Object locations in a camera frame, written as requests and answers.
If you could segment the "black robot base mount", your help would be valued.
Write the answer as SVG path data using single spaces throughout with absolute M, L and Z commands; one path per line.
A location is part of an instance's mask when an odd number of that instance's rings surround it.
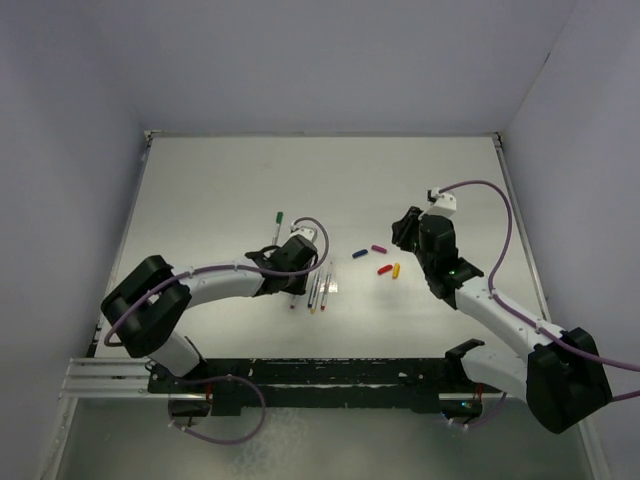
M 374 359 L 206 359 L 185 378 L 153 365 L 148 390 L 178 400 L 202 396 L 197 416 L 237 416 L 244 408 L 402 409 L 470 421 L 486 386 L 454 357 Z

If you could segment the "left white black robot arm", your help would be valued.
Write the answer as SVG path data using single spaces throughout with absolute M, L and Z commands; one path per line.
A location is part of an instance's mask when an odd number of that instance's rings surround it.
M 102 301 L 101 312 L 111 325 L 104 343 L 124 347 L 132 358 L 149 358 L 167 370 L 182 391 L 194 392 L 204 384 L 206 369 L 192 342 L 176 332 L 184 312 L 228 298 L 302 295 L 316 261 L 317 248 L 300 233 L 281 246 L 198 268 L 178 269 L 152 255 Z

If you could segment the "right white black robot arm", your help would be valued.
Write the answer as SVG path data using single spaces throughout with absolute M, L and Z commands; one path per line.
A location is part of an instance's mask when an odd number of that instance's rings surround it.
M 524 401 L 536 420 L 559 434 L 610 404 L 613 394 L 593 337 L 536 320 L 527 324 L 476 266 L 458 253 L 453 222 L 417 207 L 392 225 L 393 245 L 412 253 L 431 293 L 478 321 L 508 347 L 471 339 L 445 357 L 446 383 L 456 391 L 486 384 Z

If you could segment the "green whiteboard marker pen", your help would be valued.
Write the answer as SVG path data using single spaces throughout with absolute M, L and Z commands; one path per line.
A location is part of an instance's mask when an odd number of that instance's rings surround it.
M 274 234 L 272 236 L 272 245 L 278 244 L 281 226 L 282 226 L 282 223 L 281 224 L 276 223 L 276 218 L 275 218 L 275 228 L 274 228 Z

